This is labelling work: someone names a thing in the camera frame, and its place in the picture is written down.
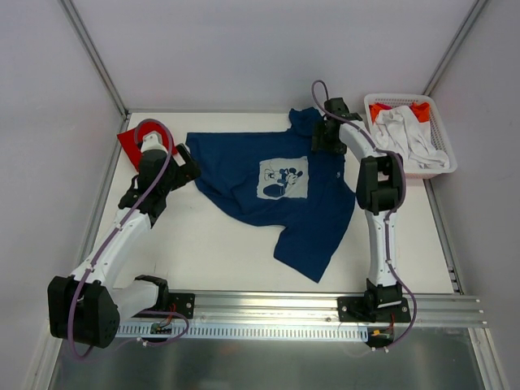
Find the blue t shirt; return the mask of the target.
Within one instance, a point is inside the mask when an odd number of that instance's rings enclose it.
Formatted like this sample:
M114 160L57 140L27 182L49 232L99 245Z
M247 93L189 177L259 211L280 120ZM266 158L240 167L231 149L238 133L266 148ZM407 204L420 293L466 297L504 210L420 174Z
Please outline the blue t shirt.
M292 109L284 132L191 132L201 169L197 189L226 215L255 227L281 226L276 260L319 282L352 218L356 197L345 157L311 149L322 120Z

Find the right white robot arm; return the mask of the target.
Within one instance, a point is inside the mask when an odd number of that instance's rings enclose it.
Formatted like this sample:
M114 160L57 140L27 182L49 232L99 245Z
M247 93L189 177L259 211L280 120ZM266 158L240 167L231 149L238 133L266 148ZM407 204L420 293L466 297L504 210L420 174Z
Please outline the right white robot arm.
M370 323L410 323L408 301L397 276L397 211L405 200L401 157L381 149L341 97L320 107L324 116L315 127L312 150L333 154L351 151L359 162L356 199L364 210L370 246L370 268L362 298L340 303L340 314Z

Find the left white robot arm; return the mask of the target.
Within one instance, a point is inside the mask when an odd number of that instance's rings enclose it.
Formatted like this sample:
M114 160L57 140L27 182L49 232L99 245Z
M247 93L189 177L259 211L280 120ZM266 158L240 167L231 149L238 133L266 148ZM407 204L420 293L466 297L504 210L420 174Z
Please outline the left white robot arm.
M138 314L168 316L174 304L168 282L137 276L126 288L115 281L130 249L150 232L167 207L168 195L201 174L187 148L176 147L183 164L153 137L141 144L139 171L118 204L115 219L100 245L68 276L54 277L47 288L50 334L70 344L105 348L121 322Z

